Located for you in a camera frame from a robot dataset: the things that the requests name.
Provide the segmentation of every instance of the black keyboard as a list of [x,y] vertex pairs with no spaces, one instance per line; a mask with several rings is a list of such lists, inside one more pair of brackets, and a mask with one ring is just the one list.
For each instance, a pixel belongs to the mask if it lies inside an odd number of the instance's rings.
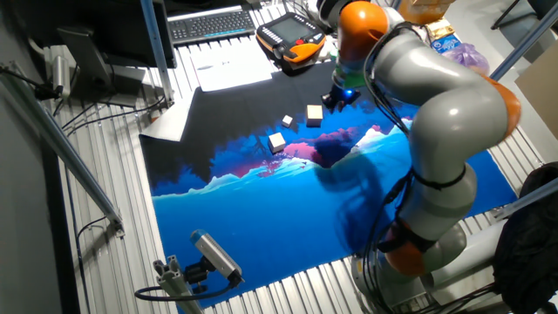
[[191,44],[217,38],[254,34],[255,26],[247,11],[227,12],[168,22],[173,44]]

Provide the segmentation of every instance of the small white block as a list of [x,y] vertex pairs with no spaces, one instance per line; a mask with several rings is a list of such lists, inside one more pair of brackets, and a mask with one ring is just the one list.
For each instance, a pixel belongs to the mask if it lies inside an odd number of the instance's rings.
[[290,127],[290,122],[292,122],[293,119],[290,116],[285,116],[285,118],[282,119],[282,125],[285,127]]
[[306,106],[306,126],[321,126],[323,112],[321,105]]
[[281,152],[285,148],[285,139],[280,133],[275,133],[269,136],[268,145],[271,153]]

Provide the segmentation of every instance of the paper sheet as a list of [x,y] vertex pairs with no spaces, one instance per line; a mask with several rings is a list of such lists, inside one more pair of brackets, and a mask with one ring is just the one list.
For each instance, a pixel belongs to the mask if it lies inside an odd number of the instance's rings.
[[151,126],[148,126],[142,134],[155,139],[180,141],[191,104],[191,97],[177,100]]
[[255,40],[192,55],[204,92],[271,79],[271,64]]

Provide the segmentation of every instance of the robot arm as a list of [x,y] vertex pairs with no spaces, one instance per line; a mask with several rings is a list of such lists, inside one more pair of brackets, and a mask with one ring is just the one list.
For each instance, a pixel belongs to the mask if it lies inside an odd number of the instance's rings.
[[[357,78],[364,76],[364,62],[395,21],[391,8],[364,1],[344,7],[331,95],[363,85]],[[440,56],[410,31],[385,43],[372,75],[386,95],[420,106],[409,133],[415,180],[378,265],[387,280],[403,283],[444,267],[465,248],[457,222],[477,189],[466,160],[503,141],[519,122],[521,107],[507,88]],[[324,97],[329,108],[350,100],[331,95]]]

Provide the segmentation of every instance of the plastic bag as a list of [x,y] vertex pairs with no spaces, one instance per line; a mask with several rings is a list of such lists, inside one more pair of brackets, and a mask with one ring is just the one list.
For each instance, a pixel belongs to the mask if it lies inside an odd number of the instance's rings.
[[472,44],[460,44],[459,46],[442,53],[442,56],[464,65],[478,74],[488,75],[490,66],[485,56],[474,49]]

